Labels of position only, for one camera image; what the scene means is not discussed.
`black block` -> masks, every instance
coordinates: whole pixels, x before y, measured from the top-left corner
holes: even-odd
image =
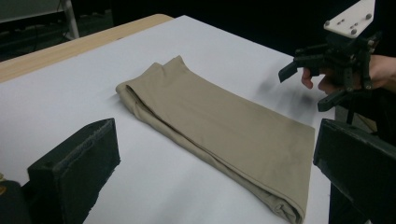
[[[120,164],[114,119],[89,124],[28,168],[34,223],[83,223]]]
[[[16,181],[0,181],[0,223],[31,223],[21,185]]]
[[[323,119],[314,164],[373,223],[396,223],[396,147]]]

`khaki pants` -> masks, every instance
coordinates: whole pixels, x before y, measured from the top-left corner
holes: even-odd
[[[303,223],[315,130],[195,75],[180,56],[116,88],[126,107],[250,190],[290,223]]]

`table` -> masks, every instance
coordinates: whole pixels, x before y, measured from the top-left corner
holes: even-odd
[[[121,103],[119,83],[177,55],[223,89],[313,126],[316,136],[321,119],[333,119],[333,110],[317,111],[324,93],[305,89],[298,76],[279,83],[289,55],[187,16],[154,15],[0,63],[0,172],[23,185],[26,168],[72,133],[115,118],[121,164],[85,223],[286,223]],[[329,193],[312,165],[305,223],[327,223]]]

